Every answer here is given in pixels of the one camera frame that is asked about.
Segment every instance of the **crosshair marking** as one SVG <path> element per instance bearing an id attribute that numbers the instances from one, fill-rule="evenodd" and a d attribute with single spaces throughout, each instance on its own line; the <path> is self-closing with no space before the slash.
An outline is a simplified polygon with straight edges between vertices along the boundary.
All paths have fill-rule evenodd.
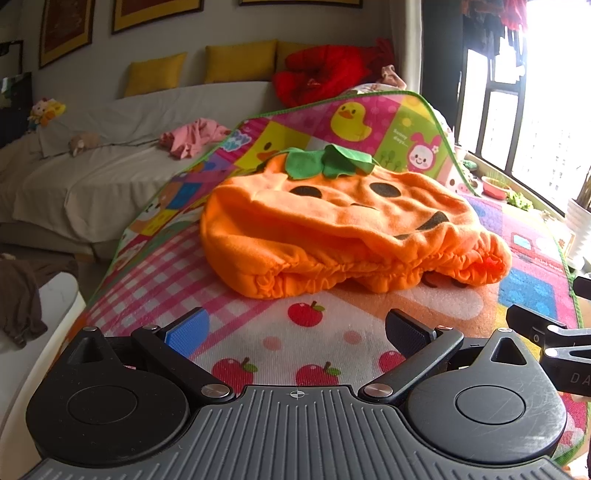
<path id="1" fill-rule="evenodd" d="M 291 398 L 295 398 L 296 400 L 299 400 L 299 399 L 303 398 L 305 395 L 308 395 L 308 394 L 302 392 L 302 390 L 294 390 L 293 392 L 288 393 L 288 395 Z"/>

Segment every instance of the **play mat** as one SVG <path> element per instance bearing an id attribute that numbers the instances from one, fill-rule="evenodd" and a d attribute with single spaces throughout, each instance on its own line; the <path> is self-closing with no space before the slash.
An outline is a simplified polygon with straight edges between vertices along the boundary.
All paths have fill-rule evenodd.
<path id="1" fill-rule="evenodd" d="M 207 195 L 225 178 L 248 173 L 285 148 L 323 150 L 331 143 L 369 153 L 390 170 L 422 172 L 465 194 L 482 225 L 510 246 L 509 276 L 473 288 L 427 273 L 411 290 L 379 295 L 347 281 L 330 291 L 271 301 L 229 289 L 200 243 Z M 488 337 L 505 326 L 514 303 L 577 327 L 571 281 L 543 222 L 470 196 L 455 162 L 430 106 L 411 92 L 332 99 L 247 120 L 173 177 L 129 226 L 78 328 L 96 325 L 106 335 L 128 335 L 200 306 L 210 314 L 210 332 L 191 359 L 236 391 L 249 383 L 350 384 L 356 391 L 404 360 L 385 337 L 391 308 L 431 327 L 456 327 L 466 337 Z M 578 450 L 587 424 L 586 404 L 570 394 L 563 400 L 568 423 L 555 453 L 560 463 Z"/>

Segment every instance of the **black felt mouth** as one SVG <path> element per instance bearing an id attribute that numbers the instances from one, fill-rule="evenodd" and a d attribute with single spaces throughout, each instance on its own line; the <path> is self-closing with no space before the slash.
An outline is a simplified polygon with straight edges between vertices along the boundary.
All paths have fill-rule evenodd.
<path id="1" fill-rule="evenodd" d="M 443 212 L 436 212 L 429 220 L 427 220 L 424 224 L 417 228 L 419 231 L 431 230 L 435 228 L 440 223 L 449 222 L 449 218 Z"/>
<path id="2" fill-rule="evenodd" d="M 372 210 L 377 210 L 377 208 L 375 208 L 375 207 L 370 207 L 369 205 L 362 205 L 360 203 L 352 203 L 351 206 L 352 207 L 365 207 L 365 208 L 371 208 Z"/>

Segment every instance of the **orange fleece fabric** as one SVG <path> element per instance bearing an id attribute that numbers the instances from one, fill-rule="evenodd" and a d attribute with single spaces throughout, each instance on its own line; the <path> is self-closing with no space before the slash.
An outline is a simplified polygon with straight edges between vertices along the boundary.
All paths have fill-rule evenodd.
<path id="1" fill-rule="evenodd" d="M 375 166 L 291 180 L 286 158 L 218 185 L 201 217 L 209 264 L 244 296 L 316 293 L 348 278 L 385 293 L 414 287 L 429 271 L 481 286 L 509 273 L 505 241 L 427 176 Z"/>

